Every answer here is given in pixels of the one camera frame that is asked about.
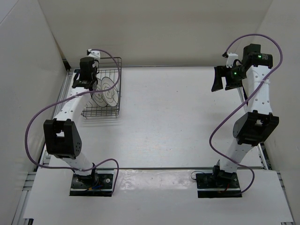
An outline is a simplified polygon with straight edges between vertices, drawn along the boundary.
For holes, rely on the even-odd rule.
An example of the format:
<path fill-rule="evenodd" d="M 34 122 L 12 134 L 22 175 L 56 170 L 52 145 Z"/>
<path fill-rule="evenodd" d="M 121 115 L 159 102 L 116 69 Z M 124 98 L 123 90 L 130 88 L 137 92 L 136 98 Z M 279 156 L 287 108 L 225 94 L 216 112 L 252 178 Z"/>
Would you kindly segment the white plate black lettering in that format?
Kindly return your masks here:
<path fill-rule="evenodd" d="M 101 90 L 107 90 L 103 92 L 103 98 L 105 102 L 111 107 L 117 106 L 119 102 L 117 88 L 112 88 L 113 85 L 114 82 L 109 77 L 104 77 L 101 81 Z"/>

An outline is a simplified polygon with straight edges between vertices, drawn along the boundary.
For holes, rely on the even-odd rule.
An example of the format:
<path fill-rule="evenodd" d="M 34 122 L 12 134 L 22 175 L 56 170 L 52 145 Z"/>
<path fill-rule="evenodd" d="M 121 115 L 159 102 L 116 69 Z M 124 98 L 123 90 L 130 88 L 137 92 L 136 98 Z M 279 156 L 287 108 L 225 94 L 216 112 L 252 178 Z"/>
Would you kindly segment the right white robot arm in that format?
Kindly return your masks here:
<path fill-rule="evenodd" d="M 259 44 L 250 44 L 243 49 L 242 61 L 237 65 L 238 55 L 229 53 L 226 65 L 214 67 L 215 77 L 212 91 L 231 90 L 242 87 L 247 80 L 247 112 L 233 126 L 233 141 L 213 167 L 210 181 L 215 187 L 222 187 L 234 179 L 238 164 L 246 154 L 264 142 L 279 124 L 270 106 L 270 80 L 267 74 L 273 66 L 273 57 L 261 53 Z"/>

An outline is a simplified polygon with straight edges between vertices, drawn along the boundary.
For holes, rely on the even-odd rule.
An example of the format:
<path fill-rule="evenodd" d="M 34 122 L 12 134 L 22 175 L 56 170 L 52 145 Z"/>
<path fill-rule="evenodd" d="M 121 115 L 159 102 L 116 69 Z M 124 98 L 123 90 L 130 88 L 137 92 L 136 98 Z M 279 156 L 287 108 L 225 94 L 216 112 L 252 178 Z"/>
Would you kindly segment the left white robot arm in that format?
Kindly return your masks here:
<path fill-rule="evenodd" d="M 78 180 L 89 188 L 97 185 L 98 176 L 94 169 L 84 171 L 94 164 L 82 153 L 83 144 L 76 123 L 92 95 L 84 94 L 77 97 L 76 94 L 96 89 L 97 62 L 98 60 L 92 57 L 80 59 L 80 70 L 74 76 L 70 91 L 73 99 L 67 101 L 52 120 L 46 120 L 43 124 L 47 152 L 72 167 Z"/>

